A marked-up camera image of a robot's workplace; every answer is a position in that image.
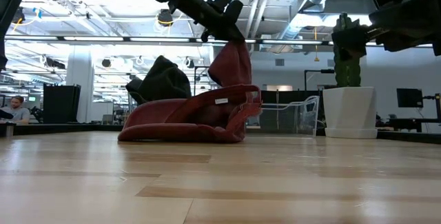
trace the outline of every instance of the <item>red cloth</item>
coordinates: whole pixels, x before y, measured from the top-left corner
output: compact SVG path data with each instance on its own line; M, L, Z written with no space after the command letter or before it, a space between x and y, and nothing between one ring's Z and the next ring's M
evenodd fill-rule
M125 122L118 140L242 141L247 118L259 115L261 105L259 88L250 85L252 69L246 44L230 41L208 73L223 88L190 99L140 105Z

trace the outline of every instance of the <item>person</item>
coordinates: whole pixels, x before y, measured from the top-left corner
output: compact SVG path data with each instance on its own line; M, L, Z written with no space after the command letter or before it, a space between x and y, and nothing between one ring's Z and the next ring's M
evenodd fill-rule
M30 119L30 112L27 108L21 107L24 102L24 98L22 96L14 96L11 99L10 107L3 107L0 110L7 112L14 116L12 119L6 121L12 121L20 124L28 124Z

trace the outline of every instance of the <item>white pot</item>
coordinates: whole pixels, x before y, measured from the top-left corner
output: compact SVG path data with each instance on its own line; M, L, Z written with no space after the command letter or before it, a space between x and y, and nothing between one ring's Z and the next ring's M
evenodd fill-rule
M374 87L344 87L323 90L326 136L350 139L377 137Z

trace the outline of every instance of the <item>cactus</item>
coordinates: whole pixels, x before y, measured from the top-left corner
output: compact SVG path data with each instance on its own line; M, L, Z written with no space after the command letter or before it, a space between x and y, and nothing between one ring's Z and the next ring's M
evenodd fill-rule
M346 13L342 13L334 27L334 32L353 28L359 25L359 21L352 21ZM346 50L334 46L334 70L336 72L336 80L338 87L360 87L361 84L361 68L360 58L352 57Z

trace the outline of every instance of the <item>computer monitor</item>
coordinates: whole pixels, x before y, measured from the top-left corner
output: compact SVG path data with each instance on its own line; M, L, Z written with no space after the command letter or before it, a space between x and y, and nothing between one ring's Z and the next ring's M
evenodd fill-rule
M397 89L399 108L422 108L422 91L420 89Z

